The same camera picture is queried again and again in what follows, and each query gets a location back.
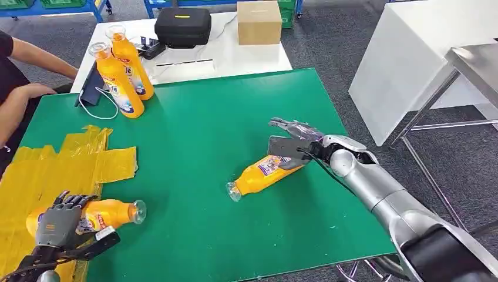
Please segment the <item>white table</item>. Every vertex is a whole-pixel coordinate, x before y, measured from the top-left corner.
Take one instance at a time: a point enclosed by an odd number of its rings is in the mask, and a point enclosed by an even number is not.
[[[236,14],[236,12],[211,14],[210,41],[205,47],[167,49],[153,60],[144,59],[143,65],[152,84],[291,70],[292,66],[282,43],[253,46],[240,46],[238,44],[237,18],[234,19]],[[99,23],[93,31],[89,46],[95,42],[110,42],[105,36],[105,30],[112,25],[123,25],[126,28],[126,37],[134,43],[140,43],[140,36],[157,39],[154,32],[155,23],[156,19]],[[212,62],[182,64],[182,62],[200,59],[212,59]],[[94,61],[94,57],[86,52],[71,88],[71,93],[81,91]],[[180,64],[156,67],[156,65],[164,63]]]
[[[403,117],[419,110],[452,72],[451,47],[496,43],[497,0],[428,0],[386,4],[349,88],[375,143],[381,146]],[[498,111],[463,76],[432,108],[476,105]]]

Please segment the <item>yellow plastic bag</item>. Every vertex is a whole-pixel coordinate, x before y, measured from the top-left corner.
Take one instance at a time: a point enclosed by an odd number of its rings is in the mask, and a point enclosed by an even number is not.
[[[59,154],[53,147],[20,147],[0,182],[0,277],[14,271],[34,248],[26,217],[36,207],[49,206],[64,190],[97,194],[102,183],[132,178],[137,170],[136,148],[106,150],[112,129],[85,126],[67,134]],[[62,282],[84,281],[87,263],[57,267]]]

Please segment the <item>green crate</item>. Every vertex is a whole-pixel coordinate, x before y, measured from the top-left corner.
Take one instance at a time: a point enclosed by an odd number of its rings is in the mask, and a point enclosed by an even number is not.
[[[86,3],[86,0],[41,0],[41,1],[45,9],[82,7]]]
[[[29,8],[35,0],[0,0],[0,10]]]
[[[295,0],[277,0],[280,9],[294,9]]]
[[[292,28],[294,9],[280,9],[280,15],[282,16],[282,28]]]

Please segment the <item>black carrying case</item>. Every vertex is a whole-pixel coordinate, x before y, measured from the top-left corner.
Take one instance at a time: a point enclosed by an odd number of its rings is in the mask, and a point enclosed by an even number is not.
[[[163,8],[154,26],[159,42],[169,48],[205,45],[211,32],[211,15],[206,9]]]

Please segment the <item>bottle cap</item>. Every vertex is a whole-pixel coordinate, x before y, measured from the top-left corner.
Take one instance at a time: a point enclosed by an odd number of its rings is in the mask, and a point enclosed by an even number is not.
[[[88,52],[96,59],[105,59],[111,55],[110,46],[104,42],[91,44],[88,48]]]
[[[234,202],[238,202],[240,198],[242,197],[242,194],[240,193],[239,189],[237,188],[237,184],[235,182],[228,182],[227,183],[227,191],[228,195],[234,200]]]
[[[132,214],[132,221],[136,224],[140,224],[147,216],[147,206],[142,200],[136,200],[135,202],[133,202],[132,205],[134,207],[134,212]]]
[[[112,41],[125,39],[126,29],[122,25],[112,25],[106,30],[106,36]]]

